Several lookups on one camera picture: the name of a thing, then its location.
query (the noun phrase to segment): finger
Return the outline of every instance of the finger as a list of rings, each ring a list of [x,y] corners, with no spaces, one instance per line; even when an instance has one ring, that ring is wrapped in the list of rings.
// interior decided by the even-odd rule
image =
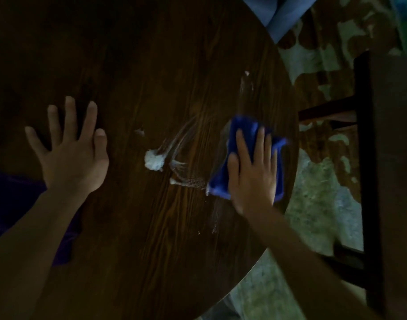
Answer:
[[[109,156],[107,155],[107,136],[103,129],[97,129],[94,133],[94,148],[94,158],[96,161],[109,161]]]
[[[231,153],[227,160],[228,169],[228,190],[234,193],[239,186],[239,158],[235,153]]]
[[[264,127],[260,127],[255,141],[254,164],[264,164]]]
[[[91,101],[87,108],[87,115],[83,121],[82,132],[79,140],[90,141],[94,135],[95,124],[97,123],[97,105]]]
[[[268,171],[271,169],[270,167],[271,157],[272,157],[272,135],[268,134],[264,139],[264,167]]]
[[[62,142],[62,128],[58,118],[58,108],[55,105],[48,107],[48,123],[50,124],[51,146],[54,149]]]
[[[251,158],[249,157],[248,147],[246,146],[241,129],[238,129],[236,132],[236,144],[238,146],[239,159],[242,166],[251,166]]]
[[[276,149],[272,155],[271,173],[276,176],[278,172],[278,150]]]
[[[78,134],[78,121],[76,116],[75,99],[71,96],[66,96],[66,117],[64,119],[64,135],[63,141],[74,141]]]
[[[42,160],[48,150],[45,148],[44,145],[42,145],[42,142],[36,134],[35,129],[33,129],[32,127],[25,127],[25,131],[30,147],[33,149],[36,156],[38,156],[38,159]]]

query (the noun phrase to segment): person's right arm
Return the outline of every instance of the person's right arm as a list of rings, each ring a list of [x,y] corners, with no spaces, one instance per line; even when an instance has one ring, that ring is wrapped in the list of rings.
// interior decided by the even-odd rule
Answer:
[[[254,163],[241,131],[236,138],[239,157],[232,154],[228,158],[228,186],[233,204],[272,252],[306,318],[380,319],[341,283],[272,206],[277,155],[271,155],[270,135],[264,139],[264,130],[259,131]]]

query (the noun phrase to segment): dark wooden chair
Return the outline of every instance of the dark wooden chair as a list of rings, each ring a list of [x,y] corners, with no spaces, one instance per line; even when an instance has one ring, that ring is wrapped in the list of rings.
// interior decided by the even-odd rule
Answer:
[[[364,252],[340,244],[321,258],[366,290],[384,316],[407,314],[407,58],[365,52],[354,61],[355,95],[298,113],[300,123],[357,125]]]

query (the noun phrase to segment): dark wooden tabletop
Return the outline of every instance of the dark wooden tabletop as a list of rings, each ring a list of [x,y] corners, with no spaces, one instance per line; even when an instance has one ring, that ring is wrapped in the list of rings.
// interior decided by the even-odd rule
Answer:
[[[243,77],[253,92],[239,96]],[[24,126],[48,142],[46,107],[62,109],[66,95],[80,118],[89,100],[98,104],[110,167],[34,319],[199,316],[265,248],[229,201],[171,185],[169,167],[150,171],[144,155],[194,118],[183,156],[207,181],[222,127],[250,114],[290,141],[285,210],[297,98],[276,46],[241,0],[0,0],[0,171],[41,178]]]

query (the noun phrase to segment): forearm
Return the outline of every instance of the forearm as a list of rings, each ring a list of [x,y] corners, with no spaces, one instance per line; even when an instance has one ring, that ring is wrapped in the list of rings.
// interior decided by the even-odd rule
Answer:
[[[31,316],[57,248],[84,199],[73,191],[48,190],[0,237],[0,319]]]
[[[308,320],[377,319],[268,206],[251,213],[251,227],[269,247]]]

